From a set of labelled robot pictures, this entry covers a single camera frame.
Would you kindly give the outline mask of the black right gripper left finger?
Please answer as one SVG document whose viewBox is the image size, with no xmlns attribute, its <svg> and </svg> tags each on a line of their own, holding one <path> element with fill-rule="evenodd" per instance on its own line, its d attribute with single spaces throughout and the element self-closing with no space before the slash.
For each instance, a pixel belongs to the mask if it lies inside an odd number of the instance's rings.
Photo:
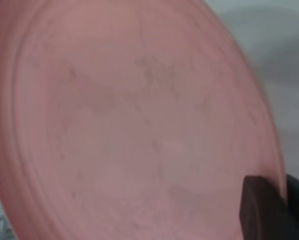
<svg viewBox="0 0 299 240">
<path fill-rule="evenodd" d="M 245 240 L 287 240 L 290 236 L 285 203 L 277 188 L 261 176 L 244 178 L 239 220 Z"/>
</svg>

